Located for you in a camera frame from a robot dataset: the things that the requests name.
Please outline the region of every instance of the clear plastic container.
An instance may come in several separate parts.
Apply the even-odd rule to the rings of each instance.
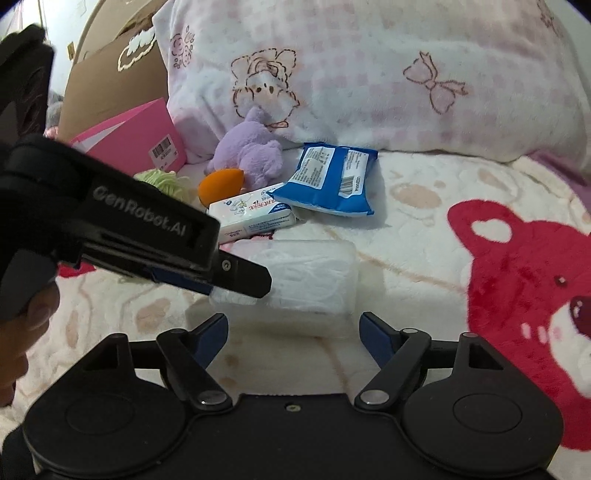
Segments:
[[[210,302],[232,328],[338,338],[355,334],[359,264],[352,243],[239,240],[231,253],[264,265],[272,278],[271,291],[263,299],[213,289]]]

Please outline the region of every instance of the bear nose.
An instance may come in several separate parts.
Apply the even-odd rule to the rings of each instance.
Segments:
[[[573,297],[570,301],[570,317],[577,330],[591,338],[591,297]]]

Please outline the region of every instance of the bear ear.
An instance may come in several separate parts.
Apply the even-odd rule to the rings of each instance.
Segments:
[[[511,237],[508,242],[515,241],[515,236],[522,232],[524,226],[523,220],[506,206],[497,202],[468,200],[456,203],[447,211],[447,221],[454,233],[474,257],[486,255],[495,248],[506,244],[506,242],[491,240],[474,232],[475,222],[489,220],[500,220],[509,226]]]

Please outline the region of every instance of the orange makeup sponge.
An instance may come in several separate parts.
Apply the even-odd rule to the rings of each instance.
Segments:
[[[197,195],[205,208],[214,202],[235,197],[244,185],[244,172],[239,168],[224,168],[210,173],[197,187]]]

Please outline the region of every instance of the pink folder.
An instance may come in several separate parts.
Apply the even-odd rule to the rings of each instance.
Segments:
[[[130,176],[152,168],[178,171],[187,162],[163,98],[89,128],[72,147]]]

